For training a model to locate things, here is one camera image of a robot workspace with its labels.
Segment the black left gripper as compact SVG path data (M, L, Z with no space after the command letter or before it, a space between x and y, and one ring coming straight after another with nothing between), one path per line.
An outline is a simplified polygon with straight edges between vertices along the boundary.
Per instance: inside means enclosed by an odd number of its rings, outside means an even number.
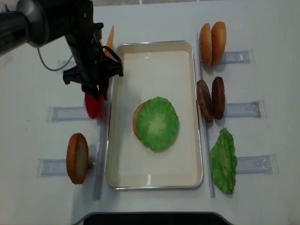
M76 66L63 72L65 84L71 82L82 85L82 91L94 100L107 100L109 79L115 75L123 76L120 57L108 46L102 46L103 23L88 23L80 27L71 22L62 24L62 33L75 59Z

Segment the black robot base front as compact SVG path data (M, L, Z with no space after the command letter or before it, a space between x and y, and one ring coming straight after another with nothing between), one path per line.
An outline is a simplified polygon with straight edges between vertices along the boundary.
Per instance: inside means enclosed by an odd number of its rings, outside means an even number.
M215 213L196 212L136 212L91 213L75 225L229 225Z

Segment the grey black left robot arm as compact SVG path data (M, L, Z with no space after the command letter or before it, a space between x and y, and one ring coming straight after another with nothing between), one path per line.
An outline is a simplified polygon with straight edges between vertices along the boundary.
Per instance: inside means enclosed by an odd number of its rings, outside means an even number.
M76 66L63 72L64 83L79 83L95 100L107 100L109 79L123 76L123 65L110 47L100 44L103 27L93 21L91 0L20 0L14 11L0 14L0 54L65 37Z

